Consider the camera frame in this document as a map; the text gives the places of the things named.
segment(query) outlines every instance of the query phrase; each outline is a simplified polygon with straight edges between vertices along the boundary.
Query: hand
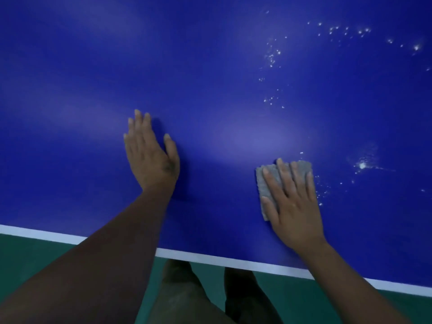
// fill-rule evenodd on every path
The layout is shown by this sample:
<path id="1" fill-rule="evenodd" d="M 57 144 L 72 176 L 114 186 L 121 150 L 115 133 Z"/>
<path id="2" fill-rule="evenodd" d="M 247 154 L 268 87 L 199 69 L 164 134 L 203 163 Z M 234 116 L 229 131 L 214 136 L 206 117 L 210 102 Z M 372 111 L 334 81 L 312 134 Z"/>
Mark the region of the hand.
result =
<path id="1" fill-rule="evenodd" d="M 146 187 L 165 184 L 174 191 L 180 174 L 180 159 L 176 143 L 168 134 L 164 136 L 166 153 L 156 141 L 150 114 L 135 110 L 135 120 L 128 119 L 129 132 L 124 134 L 127 160 L 135 178 Z"/>
<path id="2" fill-rule="evenodd" d="M 283 189 L 266 168 L 263 170 L 264 179 L 277 202 L 279 213 L 269 198 L 263 196 L 261 201 L 274 232 L 285 245 L 302 256 L 303 253 L 313 252 L 316 247 L 326 244 L 326 239 L 312 172 L 306 175 L 305 182 L 298 172 L 298 164 L 292 162 L 290 165 L 294 179 L 282 159 L 277 160 Z"/>

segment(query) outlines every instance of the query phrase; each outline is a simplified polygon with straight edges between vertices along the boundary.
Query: blue table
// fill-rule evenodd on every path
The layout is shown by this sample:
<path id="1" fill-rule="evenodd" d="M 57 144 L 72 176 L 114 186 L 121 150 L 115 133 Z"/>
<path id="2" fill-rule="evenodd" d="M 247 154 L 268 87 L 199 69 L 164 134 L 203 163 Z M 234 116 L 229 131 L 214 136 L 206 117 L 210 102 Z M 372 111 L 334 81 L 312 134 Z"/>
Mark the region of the blue table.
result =
<path id="1" fill-rule="evenodd" d="M 2 0 L 0 232 L 78 243 L 139 193 L 134 109 L 181 175 L 157 255 L 311 278 L 254 169 L 308 160 L 329 242 L 432 296 L 427 0 Z"/>

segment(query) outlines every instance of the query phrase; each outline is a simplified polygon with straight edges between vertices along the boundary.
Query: microfiber cloth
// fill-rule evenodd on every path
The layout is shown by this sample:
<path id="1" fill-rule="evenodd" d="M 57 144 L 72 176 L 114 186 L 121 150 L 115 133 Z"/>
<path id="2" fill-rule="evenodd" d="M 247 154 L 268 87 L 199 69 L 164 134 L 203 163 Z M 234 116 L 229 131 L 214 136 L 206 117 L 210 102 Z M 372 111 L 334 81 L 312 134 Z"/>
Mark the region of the microfiber cloth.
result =
<path id="1" fill-rule="evenodd" d="M 300 160 L 297 163 L 299 164 L 299 168 L 298 168 L 299 174 L 302 175 L 306 179 L 306 174 L 311 171 L 312 164 L 310 162 L 305 162 L 303 160 Z M 293 171 L 291 169 L 291 166 L 289 165 L 289 163 L 285 163 L 285 165 L 289 168 L 291 177 L 293 177 L 293 174 L 292 174 Z M 279 186 L 280 187 L 282 186 L 282 181 L 280 179 L 280 175 L 279 175 L 279 171 L 277 169 L 277 166 L 275 164 L 262 165 L 261 167 L 258 167 L 257 169 L 255 169 L 256 181 L 257 181 L 256 184 L 258 185 L 258 192 L 260 193 L 260 198 L 262 196 L 266 196 L 267 198 L 269 198 L 273 202 L 276 209 L 278 209 L 278 206 L 271 195 L 271 192 L 270 192 L 270 190 L 266 184 L 266 181 L 264 180 L 264 177 L 263 177 L 264 167 L 266 167 L 269 170 L 269 172 L 273 174 L 273 177 L 276 179 Z M 268 221 L 269 219 L 267 218 L 267 215 L 264 212 L 264 207 L 263 207 L 262 203 L 261 203 L 261 213 L 264 217 L 264 220 Z"/>

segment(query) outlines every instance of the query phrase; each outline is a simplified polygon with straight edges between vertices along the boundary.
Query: leg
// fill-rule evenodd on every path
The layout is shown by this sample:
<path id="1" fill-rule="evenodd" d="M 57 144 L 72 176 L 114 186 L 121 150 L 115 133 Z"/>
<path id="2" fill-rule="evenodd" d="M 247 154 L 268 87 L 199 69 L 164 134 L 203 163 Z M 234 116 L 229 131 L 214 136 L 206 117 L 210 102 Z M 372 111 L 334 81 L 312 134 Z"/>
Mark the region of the leg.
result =
<path id="1" fill-rule="evenodd" d="M 282 323 L 250 270 L 225 268 L 225 313 L 238 324 Z"/>
<path id="2" fill-rule="evenodd" d="M 208 299 L 200 280 L 187 261 L 167 260 L 148 324 L 232 324 L 222 310 Z"/>

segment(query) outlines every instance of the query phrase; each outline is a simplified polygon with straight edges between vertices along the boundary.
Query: person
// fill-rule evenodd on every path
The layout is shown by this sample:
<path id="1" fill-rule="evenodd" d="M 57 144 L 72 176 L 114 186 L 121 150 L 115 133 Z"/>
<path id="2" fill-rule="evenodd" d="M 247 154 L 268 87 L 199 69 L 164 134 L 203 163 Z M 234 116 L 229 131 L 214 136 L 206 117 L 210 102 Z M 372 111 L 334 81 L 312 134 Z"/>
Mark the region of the person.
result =
<path id="1" fill-rule="evenodd" d="M 0 305 L 0 323 L 133 323 L 146 290 L 165 210 L 180 173 L 176 144 L 159 146 L 149 114 L 135 111 L 124 135 L 142 193 L 123 212 L 23 283 Z M 359 276 L 326 241 L 312 173 L 281 159 L 280 188 L 264 177 L 278 204 L 262 203 L 278 237 L 308 266 L 344 323 L 409 320 Z M 224 313 L 208 300 L 190 264 L 167 261 L 149 323 L 281 323 L 252 272 L 225 270 Z"/>

